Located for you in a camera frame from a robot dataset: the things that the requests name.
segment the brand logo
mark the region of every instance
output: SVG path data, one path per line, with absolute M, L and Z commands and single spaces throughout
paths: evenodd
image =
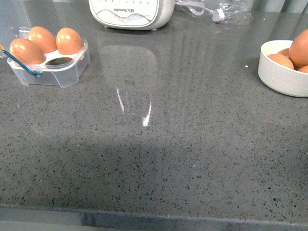
M 131 12 L 134 13 L 134 9 L 120 9 L 120 8 L 114 8 L 115 12 Z

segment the brown egg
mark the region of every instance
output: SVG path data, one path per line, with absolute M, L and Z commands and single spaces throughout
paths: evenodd
M 300 72 L 308 73 L 308 65 L 307 66 L 302 66 L 301 68 L 298 69 Z
M 60 54 L 76 54 L 83 48 L 80 35 L 71 28 L 62 28 L 56 38 L 57 48 Z
M 270 54 L 268 57 L 274 62 L 294 70 L 293 63 L 283 54 Z
M 10 53 L 23 64 L 41 64 L 46 57 L 34 42 L 25 38 L 16 38 L 10 44 Z
M 279 51 L 277 54 L 283 54 L 284 56 L 289 58 L 289 48 L 283 49 Z
M 308 29 L 294 39 L 289 50 L 289 57 L 296 66 L 308 65 Z
M 43 27 L 35 26 L 31 28 L 28 38 L 37 44 L 44 54 L 57 50 L 56 38 Z

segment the speckled countertop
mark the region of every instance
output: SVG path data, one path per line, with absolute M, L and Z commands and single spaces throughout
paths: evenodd
M 87 4 L 26 6 L 33 26 L 86 38 L 91 65 L 61 89 L 0 60 L 2 206 L 308 223 L 307 98 L 257 74 L 261 45 L 294 39 L 307 14 L 175 12 L 142 32 L 104 28 Z

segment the plastic bag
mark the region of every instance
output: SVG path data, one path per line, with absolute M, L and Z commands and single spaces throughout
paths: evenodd
M 253 17 L 246 0 L 175 0 L 176 7 L 189 15 L 215 23 L 248 25 Z

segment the white appliance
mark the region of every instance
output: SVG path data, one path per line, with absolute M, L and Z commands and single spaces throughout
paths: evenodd
M 172 16 L 175 0 L 89 0 L 94 18 L 106 27 L 156 30 Z

